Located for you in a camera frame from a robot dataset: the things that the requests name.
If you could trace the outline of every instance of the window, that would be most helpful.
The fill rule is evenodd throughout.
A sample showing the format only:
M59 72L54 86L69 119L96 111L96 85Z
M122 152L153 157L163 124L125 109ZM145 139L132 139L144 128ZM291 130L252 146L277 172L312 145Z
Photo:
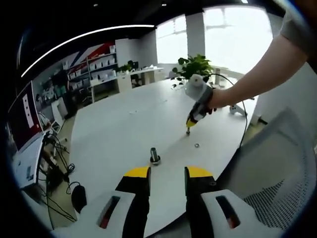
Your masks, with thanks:
M251 6L221 6L205 10L206 58L238 73L251 70L272 41L266 12Z
M187 57L185 16L179 16L158 26L156 36L158 63L177 63L180 57Z

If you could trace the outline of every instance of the ceiling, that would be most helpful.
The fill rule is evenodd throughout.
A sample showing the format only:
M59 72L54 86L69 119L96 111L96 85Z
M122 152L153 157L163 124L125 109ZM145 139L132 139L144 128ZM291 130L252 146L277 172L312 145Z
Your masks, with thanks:
M95 0L58 3L55 1L30 3L23 1L19 7L12 6L19 21L14 27L13 46L17 52L23 37L20 65L16 77L38 57L56 45L80 34L110 26L128 24L158 25L181 14L193 14L202 8L220 4L241 4L240 0ZM250 4L266 8L270 13L283 15L284 11L272 0L249 0ZM49 54L34 66L25 80L39 74L43 69L82 48L120 38L140 38L153 28L130 28L105 31L73 41Z

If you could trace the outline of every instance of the white round table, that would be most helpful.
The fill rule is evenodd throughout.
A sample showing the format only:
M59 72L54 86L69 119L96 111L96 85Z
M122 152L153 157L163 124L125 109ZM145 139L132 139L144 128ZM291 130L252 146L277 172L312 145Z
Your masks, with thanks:
M172 88L174 83L152 83L79 110L71 137L70 163L76 169L70 180L85 187L88 203L115 190L127 171L149 165L150 149L157 149L161 164L152 167L145 237L185 212L184 167L204 168L217 179L245 129L245 118L231 115L226 107L206 116L187 136L186 119L194 101L180 86ZM245 101L248 122L256 102L257 98Z

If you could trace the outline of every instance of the ceiling light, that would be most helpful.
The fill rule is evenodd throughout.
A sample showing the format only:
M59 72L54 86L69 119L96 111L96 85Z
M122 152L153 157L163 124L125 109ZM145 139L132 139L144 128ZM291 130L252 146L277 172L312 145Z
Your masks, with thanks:
M90 34L94 34L94 33L98 33L98 32L102 32L102 31L107 31L107 30L114 30L114 29L121 29L121 28L131 28L131 27L154 27L154 25L123 25L123 26L112 26L112 27L107 27L107 28L103 28L103 29L99 29L99 30L95 30L95 31L90 31L87 33L84 33L82 35L73 37L61 44L59 44L58 46L55 46L54 48L50 49L49 51L47 51L44 55L42 55L41 57L39 57L36 61L34 61L33 64L31 64L25 71L24 73L21 75L21 78L27 73L27 71L29 71L36 63L38 63L41 59L43 59L45 56L47 56L49 53L51 53L52 51L56 50L57 48L73 41L76 40L78 38L81 38L83 36L88 36Z

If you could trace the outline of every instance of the power drill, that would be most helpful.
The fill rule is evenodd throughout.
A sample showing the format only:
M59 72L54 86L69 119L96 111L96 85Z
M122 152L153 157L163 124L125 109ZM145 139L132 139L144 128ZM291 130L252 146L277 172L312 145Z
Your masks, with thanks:
M207 113L212 113L212 109L208 107L208 102L212 99L213 92L212 88L203 81L202 76L193 74L186 83L185 93L195 100L195 104L186 120L186 134L189 135L190 127L194 126L200 119L203 119Z

